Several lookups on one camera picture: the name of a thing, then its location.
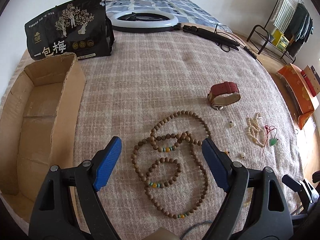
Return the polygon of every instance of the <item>black snack bag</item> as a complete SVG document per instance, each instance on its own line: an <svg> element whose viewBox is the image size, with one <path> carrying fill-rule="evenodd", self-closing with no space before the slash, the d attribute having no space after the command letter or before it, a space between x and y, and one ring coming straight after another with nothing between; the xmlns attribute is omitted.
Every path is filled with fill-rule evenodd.
<svg viewBox="0 0 320 240"><path fill-rule="evenodd" d="M74 52L78 59L110 56L115 40L105 0L72 0L56 6L24 26L31 57Z"/></svg>

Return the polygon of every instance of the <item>wooden bead necklace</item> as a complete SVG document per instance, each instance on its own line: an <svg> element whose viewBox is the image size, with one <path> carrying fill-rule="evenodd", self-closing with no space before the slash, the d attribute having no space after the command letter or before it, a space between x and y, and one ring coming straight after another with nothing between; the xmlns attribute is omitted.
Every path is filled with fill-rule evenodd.
<svg viewBox="0 0 320 240"><path fill-rule="evenodd" d="M192 134L189 133L188 131L180 134L167 134L167 135L163 135L163 136L157 136L155 135L155 132L161 127L161 125L164 125L165 123L167 123L168 121L170 121L171 119L173 119L174 117L177 117L179 115L190 115L192 117L194 117L195 119L199 120L199 122L201 122L202 125L204 125L204 128L208 134L208 137L211 138L211 132L208 129L208 126L206 125L206 123L203 121L202 118L200 118L198 115L196 115L195 113L193 113L192 111L178 111L178 112L174 112L173 114L171 114L170 116L164 118L163 120L161 120L159 123L157 123L157 125L154 126L154 128L151 130L151 134L149 138L143 139L142 141L140 141L137 145L134 146L134 151L133 154L131 155L132 158L132 164L133 164L133 168L135 169L135 172L138 174L139 178L141 179L142 182L145 183L145 194L147 195L148 199L151 200L151 202L153 203L153 205L157 208L158 211L161 211L164 215L170 217L170 218L185 218L187 216L189 216L190 214L194 213L200 206L201 203L203 202L203 200L205 199L205 196L207 194L207 190L208 190L208 177L207 177L207 173L206 170L204 169L204 166L202 165L202 163L200 162L200 160L198 159L195 151L194 151L194 146L198 145L201 146L202 145L202 141L197 141L196 139L193 138ZM166 139L170 139L170 138L176 138L177 142L170 147L159 147L158 145L156 145L156 141L161 141L161 140L166 140ZM177 149L177 147L179 147L179 145L182 143L182 141L186 141L189 143L190 146L190 154L192 156L192 158L194 159L194 162L196 163L197 166L199 166L202 175L204 177L204 188L202 191L202 194L199 198L199 200L196 202L196 204L193 206L193 208L189 209L188 211L186 211L185 213L182 214L172 214L169 211L165 210L164 208L162 208L162 206L156 201L156 199L151 195L150 193L150 189L151 188L164 188L164 187L168 187L169 185L172 185L175 181L178 180L178 177L180 175L180 173L182 172L181 169L181 164L178 162L177 159L172 159L172 158L160 158L158 160L155 161L155 163L153 163L151 165L151 167L148 169L148 171L146 172L146 174L144 175L141 170L139 169L139 166L137 164L137 154L138 154L138 150L144 145L147 144L148 142L151 144L152 148L154 150L158 150L159 152L170 152L170 151L175 151ZM174 163L177 167L177 170L174 174L174 176L169 179L168 181L165 182L151 182L150 180L150 176L151 173L154 171L155 168L157 168L161 163Z"/></svg>

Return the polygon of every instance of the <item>cardboard box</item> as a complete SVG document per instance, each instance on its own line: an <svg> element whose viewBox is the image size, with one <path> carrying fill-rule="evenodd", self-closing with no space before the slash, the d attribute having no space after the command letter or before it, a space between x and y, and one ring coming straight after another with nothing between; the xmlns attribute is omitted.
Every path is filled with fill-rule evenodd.
<svg viewBox="0 0 320 240"><path fill-rule="evenodd" d="M73 144L85 77L76 54L27 65L13 84L0 118L0 190L29 222L52 165L73 167ZM75 201L74 189L71 195Z"/></svg>

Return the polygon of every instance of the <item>white ring light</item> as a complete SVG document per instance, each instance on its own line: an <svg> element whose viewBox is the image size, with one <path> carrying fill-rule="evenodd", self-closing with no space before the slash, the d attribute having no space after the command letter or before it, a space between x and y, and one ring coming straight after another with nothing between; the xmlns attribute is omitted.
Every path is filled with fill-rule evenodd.
<svg viewBox="0 0 320 240"><path fill-rule="evenodd" d="M168 17L169 20L155 21L155 22L118 20L119 17L127 14L132 14L132 13L158 14L158 15ZM122 27L122 28L164 28L164 27L175 26L179 23L177 17L175 17L173 14L158 11L158 10L132 10L132 11L119 12L109 17L109 19L111 20L113 26Z"/></svg>

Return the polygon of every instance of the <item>green bead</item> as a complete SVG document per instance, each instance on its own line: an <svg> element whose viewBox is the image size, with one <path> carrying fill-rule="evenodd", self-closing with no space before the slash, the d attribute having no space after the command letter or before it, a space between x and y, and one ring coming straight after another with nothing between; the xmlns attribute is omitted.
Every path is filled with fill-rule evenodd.
<svg viewBox="0 0 320 240"><path fill-rule="evenodd" d="M269 140L269 145L270 145L270 146L273 146L273 145L275 145L275 144L277 143L277 141L278 141L277 138L271 138L271 139Z"/></svg>

